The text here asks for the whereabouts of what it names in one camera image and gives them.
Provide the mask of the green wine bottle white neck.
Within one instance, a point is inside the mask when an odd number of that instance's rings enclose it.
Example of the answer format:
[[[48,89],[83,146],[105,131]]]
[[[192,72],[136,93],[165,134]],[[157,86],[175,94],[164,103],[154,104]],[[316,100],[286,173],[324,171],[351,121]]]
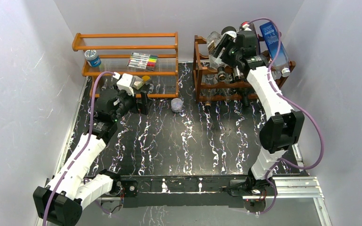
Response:
[[[230,68],[232,68],[232,70],[233,70],[233,77],[234,77],[233,81],[234,82],[241,81],[242,80],[242,75],[241,75],[241,72],[237,68],[237,65],[235,63],[235,51],[236,51],[235,38],[237,36],[236,29],[233,26],[226,26],[225,28],[222,29],[222,32],[221,32],[221,35],[224,35],[224,34],[229,34],[234,38],[233,46],[229,51],[230,55],[229,55],[229,58],[228,58],[228,61],[227,61],[227,65]]]

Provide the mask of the clear square liquor bottle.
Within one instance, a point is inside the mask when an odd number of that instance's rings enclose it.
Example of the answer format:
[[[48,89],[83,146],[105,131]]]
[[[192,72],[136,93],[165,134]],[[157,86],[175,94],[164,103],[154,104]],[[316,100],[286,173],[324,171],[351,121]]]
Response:
[[[222,48],[218,47],[222,37],[221,35],[213,31],[207,37],[207,48],[208,48],[208,57],[209,57],[209,65],[212,69],[217,70],[217,77],[219,81],[226,80],[225,67],[226,64],[220,58],[220,54],[222,53]]]

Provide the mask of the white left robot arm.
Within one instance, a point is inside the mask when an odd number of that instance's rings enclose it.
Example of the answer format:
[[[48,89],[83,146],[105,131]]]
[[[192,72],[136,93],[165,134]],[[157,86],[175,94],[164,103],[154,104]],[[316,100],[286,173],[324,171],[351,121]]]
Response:
[[[92,97],[89,127],[76,149],[54,178],[33,193],[36,211],[44,226],[48,222],[74,226],[83,210],[100,196],[119,196],[125,192],[121,176],[110,170],[102,170],[90,181],[84,178],[116,133],[118,121],[127,113],[147,115],[151,102],[145,90],[128,94],[124,89],[106,89],[98,98]]]

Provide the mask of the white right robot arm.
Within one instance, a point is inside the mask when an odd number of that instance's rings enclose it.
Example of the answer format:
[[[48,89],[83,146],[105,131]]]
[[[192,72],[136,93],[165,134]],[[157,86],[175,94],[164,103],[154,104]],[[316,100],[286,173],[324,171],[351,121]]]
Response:
[[[253,87],[265,111],[266,122],[259,132],[260,152],[247,179],[232,188],[242,187],[253,195],[271,184],[272,170],[290,146],[298,142],[304,114],[283,99],[272,77],[268,60],[257,51],[257,36],[252,30],[222,32],[209,55],[219,66],[229,66],[235,76],[242,75]]]

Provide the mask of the dark red bottle gold cap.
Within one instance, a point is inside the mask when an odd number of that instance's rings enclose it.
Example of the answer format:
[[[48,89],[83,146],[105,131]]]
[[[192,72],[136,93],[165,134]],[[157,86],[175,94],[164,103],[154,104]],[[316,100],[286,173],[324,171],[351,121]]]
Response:
[[[255,35],[255,38],[256,38],[256,53],[259,55],[261,53],[261,48],[260,48],[260,41],[258,39],[258,35],[257,35],[257,32],[256,32],[255,25],[253,23],[250,23],[249,21],[245,21],[240,25],[239,30],[240,31],[246,30],[246,31],[253,31],[254,32],[254,35]]]

